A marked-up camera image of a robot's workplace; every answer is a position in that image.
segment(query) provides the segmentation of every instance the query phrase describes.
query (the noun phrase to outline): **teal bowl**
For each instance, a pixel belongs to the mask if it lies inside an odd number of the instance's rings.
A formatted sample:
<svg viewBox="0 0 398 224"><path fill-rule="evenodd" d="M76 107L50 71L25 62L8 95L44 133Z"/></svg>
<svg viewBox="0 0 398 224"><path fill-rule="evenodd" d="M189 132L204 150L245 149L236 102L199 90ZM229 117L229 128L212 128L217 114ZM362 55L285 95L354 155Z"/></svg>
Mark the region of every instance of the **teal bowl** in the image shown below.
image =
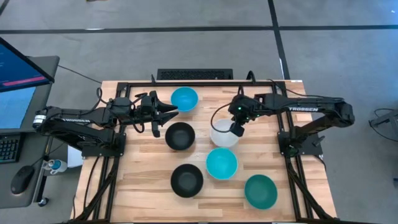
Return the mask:
<svg viewBox="0 0 398 224"><path fill-rule="evenodd" d="M228 180L235 175L238 169L238 160L235 154L227 148L212 150L206 159L207 172L218 180Z"/></svg>
<svg viewBox="0 0 398 224"><path fill-rule="evenodd" d="M193 88L181 87L172 93L171 102L181 112L188 112L198 104L198 93Z"/></svg>
<svg viewBox="0 0 398 224"><path fill-rule="evenodd" d="M257 174L246 181L244 196L254 208L265 210L275 204L278 198L278 191L271 178Z"/></svg>

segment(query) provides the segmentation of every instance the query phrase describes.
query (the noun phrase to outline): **wooden table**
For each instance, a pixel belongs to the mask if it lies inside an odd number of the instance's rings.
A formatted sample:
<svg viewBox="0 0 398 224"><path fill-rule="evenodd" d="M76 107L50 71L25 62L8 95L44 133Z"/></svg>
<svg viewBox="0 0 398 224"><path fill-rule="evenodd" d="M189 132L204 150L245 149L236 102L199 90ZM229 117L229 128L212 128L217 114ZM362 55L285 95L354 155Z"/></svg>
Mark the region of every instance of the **wooden table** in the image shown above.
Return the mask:
<svg viewBox="0 0 398 224"><path fill-rule="evenodd" d="M114 98L117 81L103 82L103 99ZM287 88L305 93L302 82L286 81ZM133 87L131 99L142 92L156 90L164 103L170 104L170 96L176 87ZM231 180L215 180L206 171L207 154L216 146L210 140L210 118L215 109L227 104L236 94L236 86L194 87L199 104L190 113L180 113L160 128L160 138L152 136L150 124L142 134L132 126L126 128L125 154L120 159L111 222L270 222L294 221L294 210L290 196L284 158L279 153L276 116L263 116L245 125L244 136L232 150L239 160L239 169ZM244 87L244 93L253 97L256 93L271 93L266 86ZM312 120L309 113L292 113L294 124L302 126ZM227 109L221 110L215 121L230 118ZM190 124L196 133L194 145L185 152L175 152L165 143L166 129L173 123L183 121ZM324 166L313 156L302 156L303 168L309 191L327 213L335 216ZM83 208L83 199L94 157L84 161L76 192L76 215ZM175 195L170 186L173 170L181 164L194 164L205 178L200 193L193 198ZM102 158L94 169L88 200L94 196L100 179ZM278 189L276 204L268 210L252 208L244 198L244 183L254 174L269 176ZM297 189L302 216L305 207ZM105 193L100 218L104 217L107 199Z"/></svg>

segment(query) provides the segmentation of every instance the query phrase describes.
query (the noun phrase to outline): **computer mouse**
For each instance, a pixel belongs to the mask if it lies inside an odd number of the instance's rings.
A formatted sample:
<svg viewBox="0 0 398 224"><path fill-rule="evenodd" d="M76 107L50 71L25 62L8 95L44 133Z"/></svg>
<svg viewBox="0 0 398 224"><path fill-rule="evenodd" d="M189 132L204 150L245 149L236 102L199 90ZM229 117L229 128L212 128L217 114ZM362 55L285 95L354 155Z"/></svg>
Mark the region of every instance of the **computer mouse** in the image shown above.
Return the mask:
<svg viewBox="0 0 398 224"><path fill-rule="evenodd" d="M20 194L27 189L35 169L32 166L24 166L19 169L11 181L11 193Z"/></svg>

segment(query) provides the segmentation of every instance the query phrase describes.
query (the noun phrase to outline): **monitor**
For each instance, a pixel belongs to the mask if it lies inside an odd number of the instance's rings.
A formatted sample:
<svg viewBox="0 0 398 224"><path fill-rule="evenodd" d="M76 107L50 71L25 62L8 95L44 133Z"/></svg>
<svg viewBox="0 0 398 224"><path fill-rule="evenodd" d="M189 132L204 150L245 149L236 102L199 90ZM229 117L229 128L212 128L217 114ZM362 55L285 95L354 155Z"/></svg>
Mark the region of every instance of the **monitor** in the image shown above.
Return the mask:
<svg viewBox="0 0 398 224"><path fill-rule="evenodd" d="M0 37L0 92L53 82L53 77Z"/></svg>

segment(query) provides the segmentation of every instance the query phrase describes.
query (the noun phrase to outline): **black keyboard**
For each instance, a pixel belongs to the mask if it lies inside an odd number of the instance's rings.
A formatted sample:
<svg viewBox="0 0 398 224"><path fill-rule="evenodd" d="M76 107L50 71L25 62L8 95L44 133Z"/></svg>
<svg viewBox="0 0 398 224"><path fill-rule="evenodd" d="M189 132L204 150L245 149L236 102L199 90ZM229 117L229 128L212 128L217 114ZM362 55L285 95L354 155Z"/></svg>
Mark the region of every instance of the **black keyboard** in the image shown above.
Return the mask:
<svg viewBox="0 0 398 224"><path fill-rule="evenodd" d="M22 134L0 134L0 164L18 162L22 139Z"/></svg>
<svg viewBox="0 0 398 224"><path fill-rule="evenodd" d="M232 69L158 69L158 80L232 80Z"/></svg>

